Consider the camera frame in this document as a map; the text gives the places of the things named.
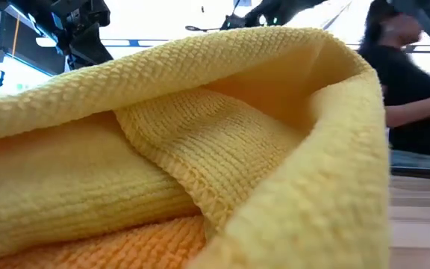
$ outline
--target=person's arm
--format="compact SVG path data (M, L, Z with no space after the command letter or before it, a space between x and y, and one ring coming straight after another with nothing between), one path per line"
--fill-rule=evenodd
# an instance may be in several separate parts
M387 127L395 128L430 117L430 98L405 105L392 105L384 108L386 110Z

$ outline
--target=person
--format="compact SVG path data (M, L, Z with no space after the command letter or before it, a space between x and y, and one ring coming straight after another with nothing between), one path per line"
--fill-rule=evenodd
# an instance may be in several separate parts
M371 3L358 52L381 82L393 166L430 168L430 75L402 50L421 33L415 18L386 0Z

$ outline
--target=yellow towel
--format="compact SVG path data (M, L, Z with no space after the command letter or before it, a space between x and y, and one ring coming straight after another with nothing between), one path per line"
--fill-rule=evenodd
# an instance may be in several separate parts
M376 73L320 30L191 37L0 96L0 257L201 212L194 268L386 268L387 177Z

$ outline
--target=waffle weave fabric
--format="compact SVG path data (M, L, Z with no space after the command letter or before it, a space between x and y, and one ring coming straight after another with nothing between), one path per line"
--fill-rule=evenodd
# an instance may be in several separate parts
M339 40L189 37L0 96L0 268L387 268L387 179Z

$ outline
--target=black shirt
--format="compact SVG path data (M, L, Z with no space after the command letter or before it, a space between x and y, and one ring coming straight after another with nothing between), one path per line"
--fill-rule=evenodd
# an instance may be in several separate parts
M417 67L403 51L371 46L359 51L377 71L384 105L404 105L430 98L430 75ZM392 149L430 155L430 118L396 127L389 132Z

